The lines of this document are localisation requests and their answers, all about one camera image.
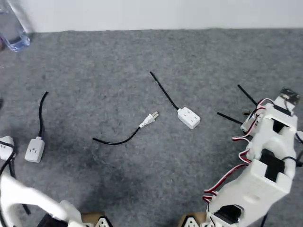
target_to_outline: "white outlet box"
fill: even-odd
[[[187,125],[190,129],[194,129],[199,123],[201,118],[187,107],[178,109],[178,118]]]
[[[29,162],[40,162],[44,151],[44,145],[44,141],[41,137],[37,136],[36,139],[31,139],[24,159]]]

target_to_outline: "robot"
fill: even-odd
[[[203,199],[208,203],[205,213],[184,215],[179,227],[246,227],[266,217],[270,207],[290,192],[295,168],[302,166],[301,154],[296,157],[294,150],[295,136],[302,142],[297,134],[298,119],[293,112],[298,101],[295,92],[283,88],[274,101],[265,98],[257,103],[253,100],[256,108],[247,114],[244,123],[219,114],[241,124],[244,135],[232,140],[248,142],[245,150],[239,153],[243,164],[235,166],[218,183],[205,190],[207,195]],[[39,227],[112,227],[103,214],[81,215],[69,202],[57,203],[40,191],[25,187],[13,174],[3,172],[15,156],[13,141],[6,139],[0,140],[0,145],[8,149],[6,161],[0,169],[0,226],[22,227],[16,206],[31,204],[47,212]],[[245,168],[242,174],[217,191],[239,168]]]
[[[294,150],[295,137],[302,142],[297,134],[298,118],[293,112],[300,97],[283,88],[274,101],[265,98],[257,103],[238,86],[255,103],[254,111],[248,113],[243,124],[218,114],[241,124],[244,135],[232,140],[248,142],[245,150],[239,153],[243,164],[235,166],[218,183],[204,191],[209,194],[203,196],[208,203],[206,213],[185,216],[179,225],[181,227],[246,227],[264,217],[263,226],[269,208],[289,194],[296,166],[302,166],[302,154],[297,158]],[[239,168],[245,168],[242,174],[216,191]]]

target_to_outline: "white plug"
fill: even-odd
[[[11,155],[11,153],[13,152],[13,148],[8,145],[14,146],[14,140],[10,136],[5,136],[0,138],[0,141],[7,144],[7,145],[0,144],[0,158],[6,161]]]
[[[39,136],[37,136],[36,139],[31,139],[27,147],[27,152],[25,153],[24,159],[29,162],[39,163],[44,151],[44,145],[44,141]]]
[[[194,129],[199,123],[201,118],[187,107],[178,109],[178,118],[186,124],[190,129]]]
[[[159,116],[159,113],[156,111],[153,114],[149,114],[144,121],[139,125],[140,128],[143,128],[145,125],[153,123],[155,119]]]

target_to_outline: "white robot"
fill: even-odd
[[[295,136],[300,140],[298,119],[293,113],[298,101],[295,92],[283,88],[275,101],[266,98],[256,103],[256,109],[241,125],[245,135],[232,138],[248,142],[246,149],[239,153],[243,164],[235,166],[216,185],[205,190],[211,195],[203,197],[209,204],[202,227],[249,226],[266,217],[269,208],[290,192],[295,168],[302,165],[294,150]],[[217,187],[240,167],[245,168],[242,174],[217,192]]]

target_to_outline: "floor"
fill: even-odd
[[[26,51],[0,52],[0,135],[14,138],[25,185],[81,212],[104,211],[115,227],[175,227],[183,213],[205,210],[203,189],[240,163],[246,145],[231,141],[239,125],[216,115],[244,121],[242,112],[253,109],[237,84],[256,100],[274,99],[284,86],[303,95],[302,40],[295,29],[34,34]],[[178,106],[201,116],[194,130],[177,118],[151,70]],[[29,163],[45,91],[45,153]],[[124,140],[154,111],[156,122],[124,145],[92,140]],[[302,129],[302,102],[295,114]],[[291,194],[272,207],[266,226],[302,226],[302,194],[297,169]],[[44,215],[30,208],[29,217],[19,211],[26,227]]]

